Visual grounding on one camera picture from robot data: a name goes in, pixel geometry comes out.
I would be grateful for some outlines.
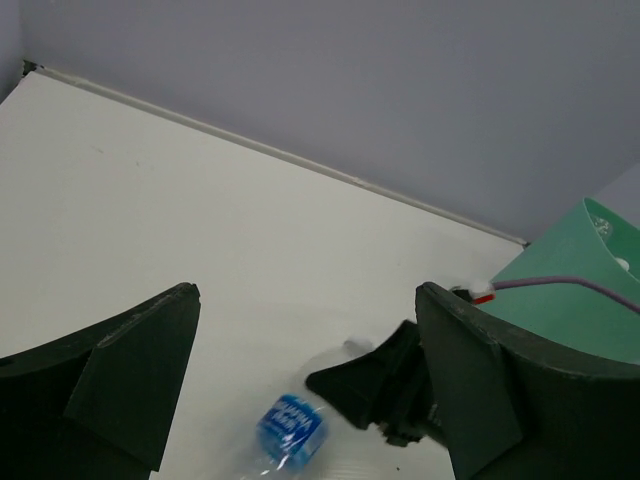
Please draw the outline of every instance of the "blue bottle label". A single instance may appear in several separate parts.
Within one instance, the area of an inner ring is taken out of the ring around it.
[[[300,470],[324,443],[328,428],[309,403],[295,395],[283,395],[262,417],[257,434],[271,458]]]

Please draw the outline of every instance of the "black mount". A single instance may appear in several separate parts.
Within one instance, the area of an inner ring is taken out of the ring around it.
[[[377,424],[391,445],[425,435],[444,441],[418,325],[409,320],[373,352],[312,373],[306,385],[354,427]]]

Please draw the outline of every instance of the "wall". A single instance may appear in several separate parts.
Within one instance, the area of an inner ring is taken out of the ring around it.
[[[637,0],[29,0],[28,58],[533,238],[638,159]]]
[[[20,79],[22,54],[19,0],[0,0],[0,102]]]
[[[640,227],[640,163],[603,188],[595,198]]]

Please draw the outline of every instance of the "water bottle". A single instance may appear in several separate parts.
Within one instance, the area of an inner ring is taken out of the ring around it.
[[[368,340],[350,338],[340,348],[312,358],[293,378],[289,391],[280,396],[260,419],[255,439],[238,459],[229,479],[220,480],[348,480],[363,477],[356,450],[364,448],[357,432],[322,398],[304,386],[317,370],[345,363],[373,350]],[[327,450],[325,458],[311,462]]]
[[[598,232],[598,235],[600,235],[600,238],[606,244],[611,238],[611,235],[613,235],[613,225],[611,225],[611,222],[608,220],[605,220],[598,215],[594,215],[593,213],[590,213],[589,217],[591,218],[591,222],[593,223],[596,232]]]

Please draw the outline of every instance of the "green bowl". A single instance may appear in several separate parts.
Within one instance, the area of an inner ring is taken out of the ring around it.
[[[617,258],[625,260],[626,271]],[[640,231],[584,199],[505,267],[494,281],[575,275],[640,303]],[[480,307],[554,342],[600,357],[640,363],[640,315],[588,288],[540,285],[498,292]]]

